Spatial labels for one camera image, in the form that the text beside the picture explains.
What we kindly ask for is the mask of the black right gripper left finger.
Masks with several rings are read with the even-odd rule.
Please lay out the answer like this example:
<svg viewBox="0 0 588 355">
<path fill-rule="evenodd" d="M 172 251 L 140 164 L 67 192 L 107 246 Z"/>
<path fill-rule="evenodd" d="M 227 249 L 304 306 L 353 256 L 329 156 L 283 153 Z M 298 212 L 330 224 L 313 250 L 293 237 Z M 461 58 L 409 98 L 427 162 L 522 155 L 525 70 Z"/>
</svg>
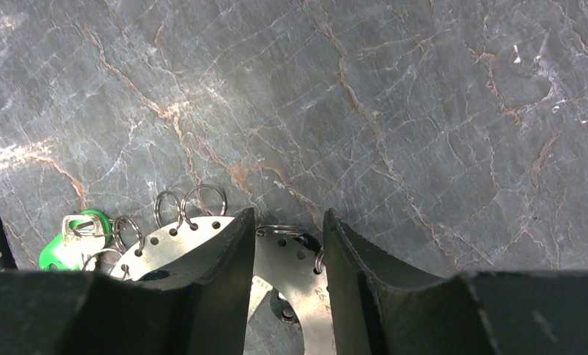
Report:
<svg viewBox="0 0 588 355">
<path fill-rule="evenodd" d="M 1 271 L 0 354 L 241 354 L 254 210 L 143 281 Z"/>
</svg>

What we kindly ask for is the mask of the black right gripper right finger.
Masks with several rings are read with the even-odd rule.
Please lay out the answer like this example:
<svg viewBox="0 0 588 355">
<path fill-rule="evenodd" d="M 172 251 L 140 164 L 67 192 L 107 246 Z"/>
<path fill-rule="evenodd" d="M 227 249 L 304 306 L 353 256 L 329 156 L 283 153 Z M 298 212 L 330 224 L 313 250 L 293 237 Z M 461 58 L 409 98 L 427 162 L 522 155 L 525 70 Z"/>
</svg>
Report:
<svg viewBox="0 0 588 355">
<path fill-rule="evenodd" d="M 588 271 L 444 278 L 323 218 L 338 354 L 588 354 Z"/>
</svg>

